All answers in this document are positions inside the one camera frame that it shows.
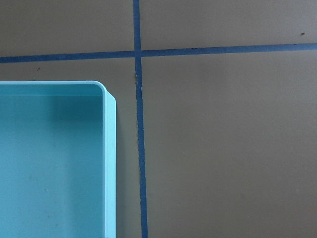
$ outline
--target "light blue plastic container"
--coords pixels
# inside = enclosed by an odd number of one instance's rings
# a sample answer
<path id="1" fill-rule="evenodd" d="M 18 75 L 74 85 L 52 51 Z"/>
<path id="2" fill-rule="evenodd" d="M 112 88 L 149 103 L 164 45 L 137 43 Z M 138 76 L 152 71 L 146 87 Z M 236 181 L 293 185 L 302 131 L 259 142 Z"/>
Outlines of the light blue plastic container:
<path id="1" fill-rule="evenodd" d="M 115 99 L 101 83 L 0 82 L 0 238 L 115 238 Z"/>

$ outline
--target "vertical blue line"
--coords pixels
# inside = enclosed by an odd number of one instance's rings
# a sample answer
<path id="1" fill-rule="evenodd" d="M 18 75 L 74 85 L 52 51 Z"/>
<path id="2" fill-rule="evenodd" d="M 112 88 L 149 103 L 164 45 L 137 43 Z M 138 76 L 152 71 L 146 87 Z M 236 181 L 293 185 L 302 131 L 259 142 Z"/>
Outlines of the vertical blue line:
<path id="1" fill-rule="evenodd" d="M 136 98 L 137 98 L 137 124 L 138 124 L 138 148 L 140 168 L 140 206 L 141 206 L 141 232 L 142 238 L 148 238 L 148 212 L 147 212 L 147 188 L 145 172 L 144 150 L 144 125 L 143 125 L 143 99 L 142 99 L 142 59 L 141 59 L 141 26 L 140 26 L 140 2 L 133 0 L 134 23 L 134 60 L 136 74 Z"/>

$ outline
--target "gray surface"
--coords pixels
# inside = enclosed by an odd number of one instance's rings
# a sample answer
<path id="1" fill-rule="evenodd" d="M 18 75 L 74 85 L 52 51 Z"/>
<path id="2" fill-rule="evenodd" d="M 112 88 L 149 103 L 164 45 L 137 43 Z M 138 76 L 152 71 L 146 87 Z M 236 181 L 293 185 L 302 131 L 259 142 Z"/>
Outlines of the gray surface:
<path id="1" fill-rule="evenodd" d="M 129 0 L 1 0 L 0 56 L 133 50 Z"/>
<path id="2" fill-rule="evenodd" d="M 317 237 L 316 62 L 143 59 L 150 238 Z"/>
<path id="3" fill-rule="evenodd" d="M 97 80 L 106 86 L 117 102 L 117 237 L 141 237 L 134 60 L 0 64 L 0 80 Z"/>
<path id="4" fill-rule="evenodd" d="M 140 6 L 147 50 L 317 39 L 315 0 L 141 0 Z"/>

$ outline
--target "blue tape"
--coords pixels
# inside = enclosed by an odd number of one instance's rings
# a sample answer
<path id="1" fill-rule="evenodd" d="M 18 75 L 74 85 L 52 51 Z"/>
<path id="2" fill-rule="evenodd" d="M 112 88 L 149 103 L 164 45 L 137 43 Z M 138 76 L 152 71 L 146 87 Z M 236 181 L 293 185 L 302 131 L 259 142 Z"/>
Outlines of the blue tape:
<path id="1" fill-rule="evenodd" d="M 134 51 L 116 51 L 116 52 L 0 57 L 0 63 L 19 63 L 19 62 L 56 61 L 56 60 L 92 60 L 92 59 L 132 58 L 132 57 L 134 57 Z"/>
<path id="2" fill-rule="evenodd" d="M 137 124 L 138 124 L 138 148 L 140 168 L 140 206 L 141 206 L 141 233 L 142 238 L 148 238 L 148 212 L 147 212 L 147 188 L 145 171 L 144 149 L 144 124 L 143 124 L 143 98 L 142 98 L 142 59 L 141 59 L 141 30 L 140 30 L 140 2 L 133 0 L 133 25 L 134 25 L 134 59 L 137 97 Z"/>
<path id="3" fill-rule="evenodd" d="M 317 43 L 207 47 L 207 48 L 187 48 L 187 49 L 168 49 L 168 50 L 144 50 L 142 51 L 142 57 L 274 52 L 274 51 L 308 51 L 308 50 L 317 50 Z"/>

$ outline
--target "horizontal blue line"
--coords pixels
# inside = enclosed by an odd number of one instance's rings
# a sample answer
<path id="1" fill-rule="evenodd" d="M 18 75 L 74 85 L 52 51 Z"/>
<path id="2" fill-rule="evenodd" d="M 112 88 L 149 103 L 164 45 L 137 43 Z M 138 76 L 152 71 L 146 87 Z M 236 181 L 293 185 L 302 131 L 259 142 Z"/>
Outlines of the horizontal blue line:
<path id="1" fill-rule="evenodd" d="M 141 51 L 141 54 L 142 54 L 141 56 L 142 57 L 185 56 L 185 55 L 209 55 L 209 54 L 274 52 L 274 51 L 311 51 L 311 50 L 317 50 L 317 43 L 184 48 L 184 49 L 167 49 L 167 50 L 143 50 Z M 115 51 L 115 52 L 96 52 L 96 53 L 0 57 L 0 63 L 58 61 L 58 60 L 93 60 L 93 59 L 134 58 L 134 57 L 135 57 L 134 51 Z"/>
<path id="2" fill-rule="evenodd" d="M 0 57 L 0 63 L 56 61 L 56 60 L 93 60 L 93 59 L 133 58 L 133 57 L 134 57 L 134 51 L 116 51 L 116 52 Z"/>
<path id="3" fill-rule="evenodd" d="M 317 50 L 317 43 L 288 44 L 288 45 L 184 48 L 184 49 L 168 49 L 168 50 L 145 50 L 145 51 L 142 51 L 142 57 L 273 52 L 273 51 L 308 51 L 308 50 Z"/>

